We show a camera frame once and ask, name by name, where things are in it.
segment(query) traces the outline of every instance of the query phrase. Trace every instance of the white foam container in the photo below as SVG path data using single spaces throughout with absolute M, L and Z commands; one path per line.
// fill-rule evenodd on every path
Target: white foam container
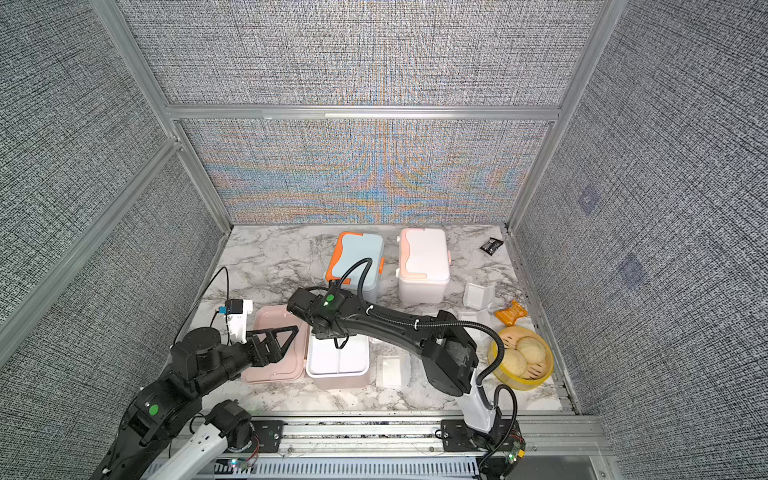
M 484 310 L 491 306 L 495 297 L 495 285 L 483 286 L 467 282 L 464 288 L 464 306 Z
M 402 355 L 379 356 L 376 369 L 376 386 L 380 389 L 401 389 L 411 382 L 411 356 Z
M 396 270 L 397 294 L 404 303 L 441 303 L 451 281 L 451 253 L 445 231 L 439 228 L 405 228 Z
M 332 339 L 318 340 L 310 336 L 306 354 L 306 374 L 318 388 L 358 389 L 371 383 L 371 353 L 368 337 L 355 335 L 344 348 L 337 349 Z

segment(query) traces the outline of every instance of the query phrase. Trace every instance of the black snack package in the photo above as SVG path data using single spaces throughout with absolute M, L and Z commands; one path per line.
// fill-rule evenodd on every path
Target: black snack package
M 501 245 L 504 245 L 503 241 L 499 240 L 498 238 L 491 237 L 487 242 L 482 244 L 480 250 L 486 252 L 488 255 L 493 255 Z

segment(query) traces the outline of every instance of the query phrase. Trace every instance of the pink lid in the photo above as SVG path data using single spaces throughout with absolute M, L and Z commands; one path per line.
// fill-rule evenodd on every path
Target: pink lid
M 253 330 L 279 328 L 281 326 L 299 327 L 296 338 L 293 339 L 288 352 L 278 363 L 267 366 L 245 369 L 240 376 L 243 383 L 267 382 L 298 382 L 304 378 L 304 357 L 306 356 L 306 341 L 309 339 L 310 326 L 299 317 L 288 313 L 286 305 L 265 306 L 256 312 L 253 320 Z M 277 341 L 282 343 L 290 336 L 290 332 L 278 333 Z

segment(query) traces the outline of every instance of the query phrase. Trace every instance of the yellow steamer basket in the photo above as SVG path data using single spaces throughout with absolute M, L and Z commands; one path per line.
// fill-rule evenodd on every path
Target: yellow steamer basket
M 552 350 L 550 350 L 549 345 L 547 345 L 544 339 L 537 335 L 536 332 L 532 332 L 521 326 L 510 326 L 503 329 L 498 335 L 502 338 L 502 342 L 504 342 L 504 345 L 508 349 L 514 349 L 521 338 L 530 336 L 541 342 L 547 352 L 544 362 L 536 363 L 535 365 L 529 363 L 528 371 L 523 376 L 512 375 L 506 368 L 504 368 L 503 364 L 500 365 L 493 371 L 493 374 L 496 375 L 496 378 L 499 379 L 500 382 L 511 386 L 515 390 L 533 390 L 549 378 L 554 370 L 554 357 L 552 356 Z M 496 342 L 491 342 L 491 346 L 488 348 L 488 364 L 496 360 L 497 355 L 498 347 L 496 346 Z

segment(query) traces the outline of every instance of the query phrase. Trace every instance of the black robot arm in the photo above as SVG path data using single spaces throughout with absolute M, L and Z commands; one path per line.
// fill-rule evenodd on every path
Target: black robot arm
M 290 331 L 280 345 L 276 335 Z M 296 337 L 296 326 L 250 331 L 245 343 L 222 345 L 214 328 L 190 331 L 171 347 L 171 363 L 160 378 L 144 387 L 123 414 L 118 436 L 91 476 L 91 480 L 140 478 L 202 408 L 202 398 L 249 366 L 279 362 Z M 227 400 L 206 416 L 227 437 L 230 447 L 250 440 L 250 414 Z
M 444 326 L 456 321 L 451 313 L 441 310 L 435 318 L 381 306 L 376 306 L 376 310 L 399 323 L 370 316 L 355 294 L 335 286 L 324 295 L 298 289 L 288 300 L 288 311 L 310 324 L 318 339 L 371 336 L 418 355 L 427 380 L 437 390 L 452 396 L 472 390 L 472 373 L 478 365 L 477 345 L 463 327 Z

